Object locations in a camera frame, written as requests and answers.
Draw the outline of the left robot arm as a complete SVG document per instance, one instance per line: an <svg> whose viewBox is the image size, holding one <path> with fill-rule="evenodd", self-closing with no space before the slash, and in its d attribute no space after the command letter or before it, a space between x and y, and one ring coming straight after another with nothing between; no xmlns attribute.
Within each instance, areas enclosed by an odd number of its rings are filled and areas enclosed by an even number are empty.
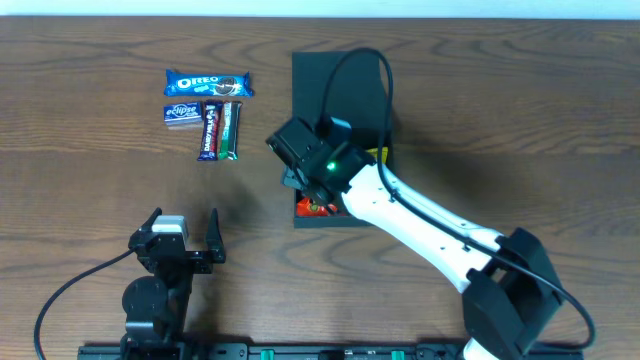
<svg viewBox="0 0 640 360"><path fill-rule="evenodd" d="M149 272L122 296L126 313L122 359L206 359L209 349L184 335L193 277L226 261L218 211L212 210L204 250L189 250L185 217L155 209L130 237L128 248Z"/></svg>

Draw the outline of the yellow snack bag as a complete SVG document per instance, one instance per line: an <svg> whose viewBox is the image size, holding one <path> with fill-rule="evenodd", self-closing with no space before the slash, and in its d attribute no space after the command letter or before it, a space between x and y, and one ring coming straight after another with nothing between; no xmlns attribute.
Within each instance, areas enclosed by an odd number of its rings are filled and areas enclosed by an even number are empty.
<svg viewBox="0 0 640 360"><path fill-rule="evenodd" d="M383 164L387 163L388 155L389 155L389 148L388 147L384 146L381 149L370 148L370 149L367 149L366 152L369 153L371 156L373 156L375 159L380 157Z"/></svg>

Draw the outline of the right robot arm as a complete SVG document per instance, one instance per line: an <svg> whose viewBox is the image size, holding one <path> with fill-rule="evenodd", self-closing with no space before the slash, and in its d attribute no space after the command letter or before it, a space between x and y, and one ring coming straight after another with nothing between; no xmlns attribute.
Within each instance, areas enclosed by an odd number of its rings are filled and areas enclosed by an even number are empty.
<svg viewBox="0 0 640 360"><path fill-rule="evenodd" d="M537 340L562 304L540 240L471 223L400 181L361 146L348 123L294 117L267 139L313 200L367 222L437 268L462 296L466 359L544 355Z"/></svg>

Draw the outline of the red snack bag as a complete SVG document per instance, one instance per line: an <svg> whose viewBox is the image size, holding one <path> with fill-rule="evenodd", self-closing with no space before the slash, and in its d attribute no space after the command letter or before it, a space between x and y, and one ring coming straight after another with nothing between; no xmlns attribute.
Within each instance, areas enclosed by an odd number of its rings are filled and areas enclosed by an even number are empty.
<svg viewBox="0 0 640 360"><path fill-rule="evenodd" d="M330 217L344 216L345 213L334 204L322 206L314 202L310 197L303 197L296 204L295 215L299 217Z"/></svg>

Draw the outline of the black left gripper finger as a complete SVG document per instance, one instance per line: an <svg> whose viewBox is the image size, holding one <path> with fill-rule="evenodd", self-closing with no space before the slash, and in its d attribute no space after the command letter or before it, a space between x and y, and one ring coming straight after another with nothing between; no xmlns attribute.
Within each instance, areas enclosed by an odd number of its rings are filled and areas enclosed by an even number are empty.
<svg viewBox="0 0 640 360"><path fill-rule="evenodd" d="M152 226L156 219L162 214L162 209L157 207L149 216L149 218L139 227L138 231L141 233L149 233L152 231Z"/></svg>
<svg viewBox="0 0 640 360"><path fill-rule="evenodd" d="M211 211L204 241L207 246L207 250L211 254L212 262L225 263L226 251L220 233L219 216L216 208Z"/></svg>

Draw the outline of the dark green box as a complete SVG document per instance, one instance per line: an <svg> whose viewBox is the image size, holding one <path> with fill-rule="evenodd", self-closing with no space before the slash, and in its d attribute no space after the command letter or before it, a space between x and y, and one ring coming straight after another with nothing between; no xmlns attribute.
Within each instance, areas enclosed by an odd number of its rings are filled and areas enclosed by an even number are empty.
<svg viewBox="0 0 640 360"><path fill-rule="evenodd" d="M315 123L330 73L342 52L292 54L292 112ZM372 54L356 54L340 68L331 84L325 111L352 127L351 142L365 150L377 147L386 108L385 70Z"/></svg>

